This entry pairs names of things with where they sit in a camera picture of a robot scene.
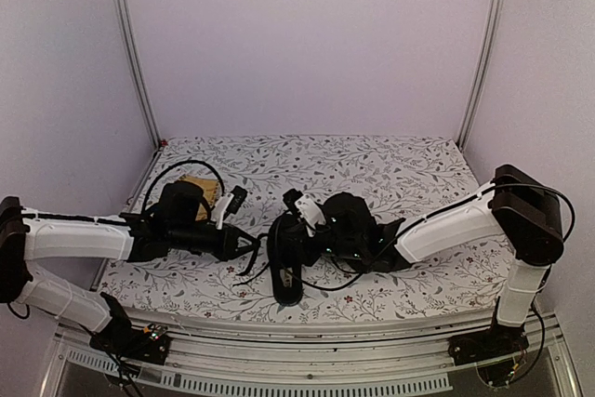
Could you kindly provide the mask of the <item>black shoe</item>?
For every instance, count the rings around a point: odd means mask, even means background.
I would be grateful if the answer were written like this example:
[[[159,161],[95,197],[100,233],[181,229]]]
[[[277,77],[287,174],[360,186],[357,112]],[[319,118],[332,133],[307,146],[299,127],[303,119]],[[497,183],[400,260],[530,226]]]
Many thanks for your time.
[[[273,297],[283,306],[295,306],[303,296],[299,256],[302,239],[303,227],[289,212],[277,218],[268,233],[267,255]]]

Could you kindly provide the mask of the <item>black shoelace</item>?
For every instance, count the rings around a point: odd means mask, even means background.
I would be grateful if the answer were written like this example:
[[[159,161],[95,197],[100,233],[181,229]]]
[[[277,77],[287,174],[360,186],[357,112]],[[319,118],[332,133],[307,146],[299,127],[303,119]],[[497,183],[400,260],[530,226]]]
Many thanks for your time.
[[[246,268],[243,271],[241,271],[240,273],[238,273],[238,276],[239,277],[245,277],[246,275],[248,275],[253,270],[253,268],[256,265],[256,261],[257,261],[258,255],[259,255],[259,250],[260,250],[260,247],[261,247],[261,243],[262,243],[262,241],[265,238],[268,238],[268,234],[267,233],[261,233],[261,234],[259,234],[257,236],[257,240],[258,240],[257,246],[252,251],[252,254],[251,254],[251,256],[250,256],[250,258],[248,260],[248,263],[246,265]],[[264,266],[256,274],[254,274],[253,276],[251,276],[250,278],[248,278],[245,281],[242,281],[242,282],[233,284],[232,287],[249,285],[250,283],[256,281],[270,266],[271,266],[271,261],[268,260],[264,264]]]

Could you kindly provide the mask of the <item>red-soled shoe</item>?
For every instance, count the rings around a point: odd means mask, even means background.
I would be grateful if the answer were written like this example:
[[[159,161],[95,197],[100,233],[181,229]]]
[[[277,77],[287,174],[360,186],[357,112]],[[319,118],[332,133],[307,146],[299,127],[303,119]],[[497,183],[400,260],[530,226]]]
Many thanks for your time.
[[[357,272],[394,272],[410,268],[411,263],[394,247],[394,238],[404,222],[405,218],[398,218],[370,226],[345,262]]]

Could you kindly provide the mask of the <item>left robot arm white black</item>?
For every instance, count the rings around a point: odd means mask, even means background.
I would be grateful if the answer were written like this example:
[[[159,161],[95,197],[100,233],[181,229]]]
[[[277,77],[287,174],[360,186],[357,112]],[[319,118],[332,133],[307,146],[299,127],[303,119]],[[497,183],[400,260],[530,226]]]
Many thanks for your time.
[[[210,205],[203,189],[178,180],[138,213],[88,217],[41,213],[19,198],[1,203],[1,301],[33,306],[75,322],[119,354],[131,353],[138,334],[117,301],[59,278],[36,265],[42,258],[106,258],[148,262],[172,249],[229,261],[256,254],[260,240],[226,223],[247,192],[236,187]]]

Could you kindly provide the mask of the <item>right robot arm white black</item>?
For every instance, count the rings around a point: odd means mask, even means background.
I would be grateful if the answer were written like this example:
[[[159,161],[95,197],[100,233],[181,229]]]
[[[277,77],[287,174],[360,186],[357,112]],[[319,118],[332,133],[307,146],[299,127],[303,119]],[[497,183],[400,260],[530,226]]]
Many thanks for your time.
[[[295,305],[305,284],[304,266],[322,255],[345,261],[352,270],[406,270],[446,249],[503,234],[515,259],[496,304],[496,323],[482,333],[481,348],[499,356],[513,345],[516,328],[563,253],[569,231],[562,226],[564,197],[513,165],[462,200],[417,218],[379,224],[361,197],[337,193],[319,205],[295,190],[284,195],[288,213],[280,217],[268,250],[278,256],[271,268],[273,295]]]

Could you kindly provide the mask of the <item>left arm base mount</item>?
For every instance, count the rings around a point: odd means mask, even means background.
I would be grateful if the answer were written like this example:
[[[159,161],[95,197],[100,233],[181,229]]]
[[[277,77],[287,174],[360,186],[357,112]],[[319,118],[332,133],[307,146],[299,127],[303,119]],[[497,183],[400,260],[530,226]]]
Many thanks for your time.
[[[171,341],[167,334],[159,335],[112,320],[100,332],[92,334],[90,347],[118,358],[164,365]]]

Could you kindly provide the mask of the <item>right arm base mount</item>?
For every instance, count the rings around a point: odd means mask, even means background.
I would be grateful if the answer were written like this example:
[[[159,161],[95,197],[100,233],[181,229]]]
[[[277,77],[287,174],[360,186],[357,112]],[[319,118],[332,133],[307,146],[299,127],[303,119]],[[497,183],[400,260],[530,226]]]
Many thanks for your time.
[[[462,365],[511,355],[528,347],[523,327],[493,324],[484,330],[450,337],[447,352],[455,365]]]

